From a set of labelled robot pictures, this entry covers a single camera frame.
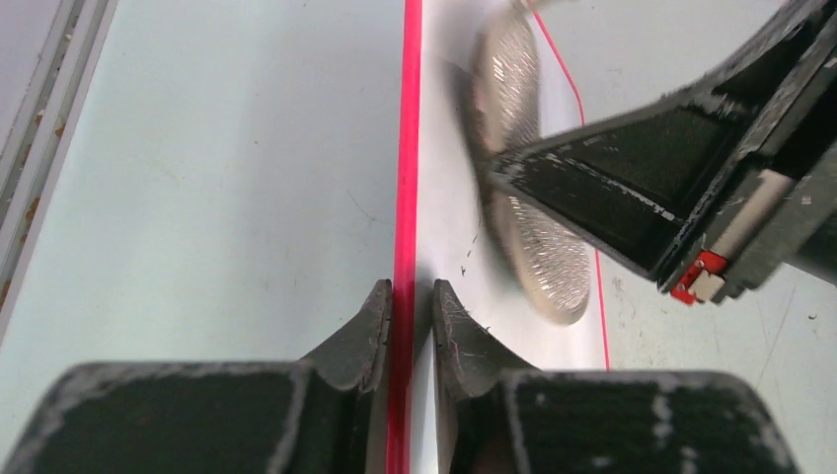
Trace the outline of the pink-framed whiteboard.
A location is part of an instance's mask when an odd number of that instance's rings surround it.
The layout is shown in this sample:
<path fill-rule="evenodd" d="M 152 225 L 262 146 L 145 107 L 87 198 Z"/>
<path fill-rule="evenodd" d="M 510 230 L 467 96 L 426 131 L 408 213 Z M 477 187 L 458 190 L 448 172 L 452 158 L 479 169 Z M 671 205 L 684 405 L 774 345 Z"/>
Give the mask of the pink-framed whiteboard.
<path fill-rule="evenodd" d="M 433 283 L 446 279 L 469 314 L 507 347 L 548 370 L 609 366 L 600 258 L 589 251 L 590 300 L 581 320 L 542 318 L 504 270 L 482 213 L 461 128 L 470 56 L 498 1 L 409 1 L 405 5 L 397 211 L 395 335 L 388 439 L 391 473 L 437 473 Z"/>

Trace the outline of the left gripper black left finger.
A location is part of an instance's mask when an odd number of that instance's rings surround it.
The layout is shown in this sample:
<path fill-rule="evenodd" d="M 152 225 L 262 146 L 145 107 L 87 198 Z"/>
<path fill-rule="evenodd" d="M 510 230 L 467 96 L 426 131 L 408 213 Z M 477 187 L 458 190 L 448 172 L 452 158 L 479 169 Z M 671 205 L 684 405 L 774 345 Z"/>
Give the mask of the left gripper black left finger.
<path fill-rule="evenodd" d="M 8 473 L 380 473 L 392 284 L 295 361 L 107 362 L 65 371 Z"/>

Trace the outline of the grey mesh sponge eraser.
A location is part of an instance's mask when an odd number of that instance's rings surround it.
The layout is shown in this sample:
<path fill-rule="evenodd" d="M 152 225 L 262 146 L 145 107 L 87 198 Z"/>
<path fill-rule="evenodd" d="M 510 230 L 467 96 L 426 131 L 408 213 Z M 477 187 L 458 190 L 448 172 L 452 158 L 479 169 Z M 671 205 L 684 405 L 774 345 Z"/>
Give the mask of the grey mesh sponge eraser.
<path fill-rule="evenodd" d="M 583 315 L 590 262 L 583 241 L 536 207 L 490 184 L 503 151 L 540 137 L 541 61 L 532 5 L 512 1 L 489 16 L 473 59 L 466 128 L 475 141 L 475 169 L 491 233 L 533 306 L 568 326 Z"/>

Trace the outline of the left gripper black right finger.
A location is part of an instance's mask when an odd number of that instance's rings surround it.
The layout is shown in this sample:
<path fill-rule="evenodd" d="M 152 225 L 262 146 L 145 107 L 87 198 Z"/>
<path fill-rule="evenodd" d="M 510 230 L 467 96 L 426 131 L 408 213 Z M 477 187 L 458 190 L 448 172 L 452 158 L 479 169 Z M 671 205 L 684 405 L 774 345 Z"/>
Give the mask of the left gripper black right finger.
<path fill-rule="evenodd" d="M 443 473 L 795 473 L 766 405 L 716 371 L 547 371 L 432 291 Z"/>

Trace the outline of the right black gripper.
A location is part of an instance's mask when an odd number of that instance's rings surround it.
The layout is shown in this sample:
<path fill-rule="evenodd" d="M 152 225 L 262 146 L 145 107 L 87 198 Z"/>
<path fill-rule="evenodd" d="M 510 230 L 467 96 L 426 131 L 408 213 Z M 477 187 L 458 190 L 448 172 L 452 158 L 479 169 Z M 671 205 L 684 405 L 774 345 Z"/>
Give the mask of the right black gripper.
<path fill-rule="evenodd" d="M 696 81 L 502 153 L 490 177 L 686 305 L 782 265 L 834 284 L 835 3 L 785 3 Z"/>

